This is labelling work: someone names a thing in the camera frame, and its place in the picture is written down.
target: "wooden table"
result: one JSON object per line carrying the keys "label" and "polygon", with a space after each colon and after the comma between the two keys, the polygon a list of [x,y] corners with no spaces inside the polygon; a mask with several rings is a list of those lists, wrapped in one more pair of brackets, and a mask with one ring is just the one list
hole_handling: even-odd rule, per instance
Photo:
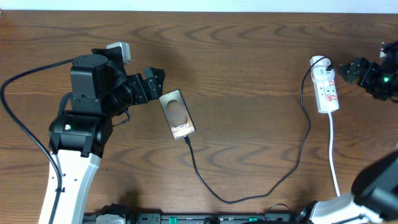
{"label": "wooden table", "polygon": [[[191,141],[200,173],[221,197],[236,200],[266,193],[295,165],[308,128],[299,93],[310,57],[327,55],[336,65],[378,60],[381,42],[395,40],[397,31],[396,15],[6,11],[0,81],[129,43],[127,73],[166,71],[164,92],[181,89],[197,126]],[[71,91],[69,71],[46,70],[7,89],[10,107],[45,145],[61,96]],[[362,168],[394,149],[398,109],[338,75],[336,86],[335,166],[340,190],[348,192]],[[115,128],[106,145],[86,211],[123,203],[138,211],[255,213],[278,202],[299,209],[331,199],[328,116],[317,112],[310,79],[304,103],[312,130],[298,170],[269,197],[236,205],[217,201],[200,183],[158,102],[132,106],[130,123]],[[36,222],[49,162],[3,108],[0,124],[0,222]]]}

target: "wood grain surface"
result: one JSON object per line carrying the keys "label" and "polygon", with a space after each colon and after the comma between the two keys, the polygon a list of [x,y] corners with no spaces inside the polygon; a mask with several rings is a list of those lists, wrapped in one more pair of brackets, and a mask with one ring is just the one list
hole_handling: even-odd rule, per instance
{"label": "wood grain surface", "polygon": [[[300,85],[313,55],[336,65],[378,60],[382,41],[397,38],[397,15],[6,11],[0,17],[0,81],[41,65],[130,44],[128,74],[163,68],[164,92],[181,89],[197,133],[190,139],[200,173],[226,200],[264,194],[295,165],[308,128]],[[61,96],[71,91],[70,65],[29,75],[7,88],[15,114],[45,144]],[[340,190],[394,150],[398,109],[336,76],[340,109],[334,155]],[[131,122],[114,129],[86,211],[124,203],[165,213],[263,212],[329,200],[328,116],[317,113],[312,81],[304,103],[312,120],[302,162],[267,198],[225,205],[197,179],[189,148],[174,141],[156,101],[130,107]],[[35,223],[49,162],[0,109],[0,223]]]}

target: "white wall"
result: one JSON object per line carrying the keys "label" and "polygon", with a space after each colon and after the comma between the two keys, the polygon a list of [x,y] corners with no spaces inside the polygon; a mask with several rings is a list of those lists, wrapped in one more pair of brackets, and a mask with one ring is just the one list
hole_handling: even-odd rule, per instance
{"label": "white wall", "polygon": [[398,0],[0,0],[0,9],[398,13]]}

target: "white power strip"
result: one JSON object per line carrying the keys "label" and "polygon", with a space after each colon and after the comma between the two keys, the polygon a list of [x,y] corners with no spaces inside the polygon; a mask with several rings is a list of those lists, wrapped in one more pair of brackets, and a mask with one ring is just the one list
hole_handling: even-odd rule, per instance
{"label": "white power strip", "polygon": [[330,122],[330,142],[329,142],[329,164],[333,184],[335,186],[337,197],[340,196],[338,188],[335,166],[333,164],[333,119],[331,112],[337,110],[338,100],[335,85],[335,71],[333,70],[332,62],[329,58],[324,56],[314,56],[310,60],[311,78],[313,87],[315,89],[315,97],[317,99],[317,106],[319,113],[327,113]]}
{"label": "white power strip", "polygon": [[[317,60],[323,56],[314,56],[310,60],[310,65],[313,65]],[[311,79],[315,89],[315,98],[317,99],[317,106],[319,113],[333,112],[339,108],[337,100],[337,92],[335,85],[335,71],[331,69],[327,71],[326,68],[331,64],[327,58],[322,59],[315,64],[311,69]]]}

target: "power strip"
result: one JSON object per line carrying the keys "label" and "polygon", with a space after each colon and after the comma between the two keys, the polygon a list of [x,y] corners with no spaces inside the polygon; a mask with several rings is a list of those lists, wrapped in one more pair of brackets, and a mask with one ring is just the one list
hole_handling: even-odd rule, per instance
{"label": "power strip", "polygon": [[[310,65],[313,65],[322,57],[323,56],[312,57]],[[335,71],[333,69],[327,71],[326,68],[329,65],[331,65],[331,61],[328,58],[324,58],[311,69],[311,79],[315,89],[315,98],[317,99],[319,113],[329,113],[339,108],[334,79]]]}

